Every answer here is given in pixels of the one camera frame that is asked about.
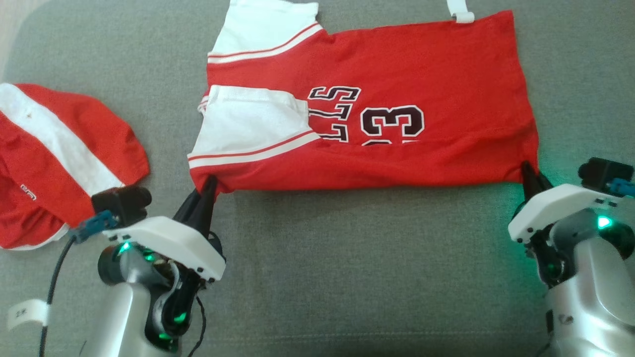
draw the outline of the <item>blue connector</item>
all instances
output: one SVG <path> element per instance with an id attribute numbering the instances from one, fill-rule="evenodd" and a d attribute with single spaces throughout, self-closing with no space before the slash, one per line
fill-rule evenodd
<path id="1" fill-rule="evenodd" d="M 108 229 L 114 229 L 119 225 L 117 219 L 110 211 L 101 211 L 96 216 L 91 217 L 79 226 L 70 230 L 70 235 L 75 237 L 75 243 L 84 243 L 88 238 Z"/>
<path id="2" fill-rule="evenodd" d="M 610 186 L 608 189 L 609 191 L 611 191 L 612 194 L 635 197 L 635 185 L 632 182 L 626 181 L 622 178 L 614 178 L 610 182 Z"/>

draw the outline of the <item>white stripe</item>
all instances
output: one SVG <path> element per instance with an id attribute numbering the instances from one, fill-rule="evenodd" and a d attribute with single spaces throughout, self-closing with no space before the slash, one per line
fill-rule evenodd
<path id="1" fill-rule="evenodd" d="M 196 109 L 202 114 L 205 115 L 205 109 L 207 108 L 207 103 L 210 101 L 210 96 L 206 95 L 201 100 L 201 103 L 196 107 Z"/>
<path id="2" fill-rule="evenodd" d="M 69 225 L 65 223 L 60 228 L 60 230 L 57 231 L 51 238 L 43 241 L 42 243 L 40 243 L 38 245 L 23 245 L 23 246 L 17 246 L 15 248 L 7 249 L 7 250 L 33 250 L 33 249 L 39 248 L 41 246 L 47 245 L 48 243 L 60 240 L 60 238 L 62 238 L 62 237 L 64 237 L 66 235 L 66 233 L 69 231 L 69 229 L 70 229 Z"/>
<path id="3" fill-rule="evenodd" d="M 257 154 L 248 154 L 244 156 L 222 156 L 219 158 L 200 158 L 190 161 L 190 168 L 197 168 L 202 166 L 216 166 L 224 164 L 238 164 L 238 163 L 250 163 L 254 161 L 264 160 L 272 158 L 276 155 L 284 154 L 285 152 L 294 150 L 300 146 L 308 144 L 314 140 L 320 139 L 320 136 L 316 133 L 308 133 L 303 137 L 299 137 L 293 141 L 285 143 L 283 145 L 274 147 L 270 150 L 259 152 Z"/>
<path id="4" fill-rule="evenodd" d="M 60 118 L 16 86 L 0 84 L 0 111 L 38 139 L 87 195 L 124 185 Z"/>
<path id="5" fill-rule="evenodd" d="M 230 55 L 228 57 L 208 57 L 207 63 L 224 64 L 224 63 L 235 62 L 240 60 L 249 60 L 253 58 L 263 58 L 263 57 L 271 57 L 271 56 L 279 55 L 280 53 L 286 52 L 292 49 L 293 47 L 296 47 L 302 41 L 313 36 L 314 34 L 318 33 L 321 30 L 322 30 L 322 26 L 315 25 L 311 27 L 310 29 L 305 30 L 303 33 L 301 33 L 298 37 L 293 39 L 291 42 L 287 43 L 286 45 L 282 47 L 276 48 L 275 50 L 261 51 L 256 53 L 243 53 L 241 55 Z"/>

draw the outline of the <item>gray couch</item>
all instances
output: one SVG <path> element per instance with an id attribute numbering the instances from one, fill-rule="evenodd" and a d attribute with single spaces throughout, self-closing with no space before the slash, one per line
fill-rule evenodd
<path id="1" fill-rule="evenodd" d="M 555 184 L 578 182 L 591 156 L 635 162 L 635 5 L 568 3 L 469 1 L 477 18 L 515 12 L 540 165 Z M 147 149 L 150 214 L 172 215 L 192 189 L 185 155 L 227 5 L 53 0 L 22 26 L 6 80 L 101 99 Z M 448 19 L 443 0 L 320 7 L 329 32 Z M 197 356 L 530 356 L 547 339 L 545 287 L 507 235 L 521 200 L 517 184 L 223 195 L 213 229 L 228 265 L 201 293 L 209 324 Z M 635 223 L 632 206 L 618 218 Z M 3 309 L 46 296 L 62 245 L 0 252 Z M 79 354 L 106 291 L 96 269 L 106 245 L 70 251 L 48 356 Z M 197 307 L 194 315 L 186 351 L 199 334 Z M 0 354 L 36 354 L 38 326 L 0 328 Z"/>

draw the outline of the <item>white fabric tag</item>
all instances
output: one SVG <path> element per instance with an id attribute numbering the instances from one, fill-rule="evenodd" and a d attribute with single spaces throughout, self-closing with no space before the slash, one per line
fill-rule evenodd
<path id="1" fill-rule="evenodd" d="M 456 13 L 453 16 L 457 19 L 457 24 L 471 24 L 474 22 L 474 13 Z"/>
<path id="2" fill-rule="evenodd" d="M 23 301 L 9 309 L 6 326 L 12 330 L 17 325 L 29 321 L 41 322 L 42 326 L 47 326 L 49 310 L 49 305 L 45 301 L 37 299 Z"/>
<path id="3" fill-rule="evenodd" d="M 457 19 L 458 24 L 471 24 L 474 22 L 474 13 L 467 11 L 465 0 L 447 0 L 450 16 Z"/>

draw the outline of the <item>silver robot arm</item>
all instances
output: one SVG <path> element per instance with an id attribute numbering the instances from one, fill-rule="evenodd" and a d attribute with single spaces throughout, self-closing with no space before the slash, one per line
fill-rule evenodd
<path id="1" fill-rule="evenodd" d="M 196 294 L 225 271 L 218 238 L 207 238 L 215 189 L 212 178 L 201 194 L 188 197 L 174 219 L 145 218 L 104 231 L 116 244 L 102 252 L 98 272 L 111 287 L 81 357 L 181 356 L 180 338 L 189 328 Z M 130 212 L 145 213 L 121 193 L 94 196 L 95 212 L 111 211 L 118 221 Z"/>
<path id="2" fill-rule="evenodd" d="M 596 209 L 611 209 L 635 190 L 633 167 L 593 158 L 580 170 L 583 187 L 553 187 L 523 166 L 526 204 L 508 226 L 547 285 L 552 356 L 635 356 L 635 286 L 624 259 L 633 230 Z"/>

